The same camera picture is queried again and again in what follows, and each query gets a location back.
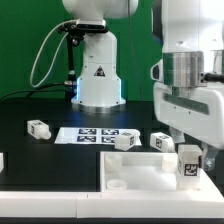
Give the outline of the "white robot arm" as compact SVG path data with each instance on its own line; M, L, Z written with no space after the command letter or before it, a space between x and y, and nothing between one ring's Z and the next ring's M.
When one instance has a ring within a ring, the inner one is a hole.
M106 20L130 17L139 0L62 0L69 31L84 40L83 68L72 103L105 111L125 103L116 74L117 41ZM199 140L203 168L224 150L224 0L155 0L152 32L162 59L151 68L156 118L182 142Z

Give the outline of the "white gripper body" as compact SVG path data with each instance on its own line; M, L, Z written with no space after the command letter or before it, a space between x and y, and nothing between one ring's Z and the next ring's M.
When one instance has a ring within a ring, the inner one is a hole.
M224 84L193 88L190 97L176 97L156 82L153 89L156 118L195 139L224 149Z

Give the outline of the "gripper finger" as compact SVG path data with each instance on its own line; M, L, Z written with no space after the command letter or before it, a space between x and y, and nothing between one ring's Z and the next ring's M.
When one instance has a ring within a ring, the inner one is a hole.
M171 137L175 144L180 144L180 143L185 142L185 136L184 136L183 132L181 132L173 127L170 127L169 131L170 131Z
M211 171L215 168L216 156L219 150L205 143L202 144L202 149L203 169L205 171Z

